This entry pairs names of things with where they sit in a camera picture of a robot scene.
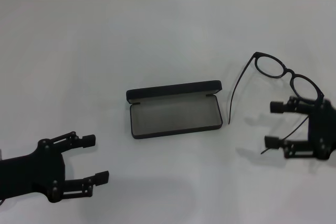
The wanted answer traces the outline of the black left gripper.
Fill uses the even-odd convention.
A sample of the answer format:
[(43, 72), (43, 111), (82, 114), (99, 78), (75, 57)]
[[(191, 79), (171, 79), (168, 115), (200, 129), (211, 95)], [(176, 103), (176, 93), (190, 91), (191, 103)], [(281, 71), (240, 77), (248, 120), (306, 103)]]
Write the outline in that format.
[(95, 135), (80, 138), (70, 132), (56, 138), (43, 139), (30, 154), (1, 161), (1, 200), (41, 193), (51, 203), (63, 199), (92, 197), (94, 186), (107, 184), (109, 172), (83, 179), (65, 180), (62, 153), (96, 144)]

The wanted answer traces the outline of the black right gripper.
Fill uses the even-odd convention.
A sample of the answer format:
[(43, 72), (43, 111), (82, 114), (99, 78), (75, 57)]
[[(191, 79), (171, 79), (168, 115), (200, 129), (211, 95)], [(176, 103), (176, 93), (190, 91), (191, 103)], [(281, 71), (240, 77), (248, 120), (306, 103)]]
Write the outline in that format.
[(290, 97), (287, 103), (272, 101), (271, 113), (298, 113), (309, 115), (308, 141), (283, 140), (278, 137), (265, 136), (267, 150), (282, 149), (284, 158), (316, 158), (328, 160), (335, 150), (335, 108), (324, 99), (317, 100)]

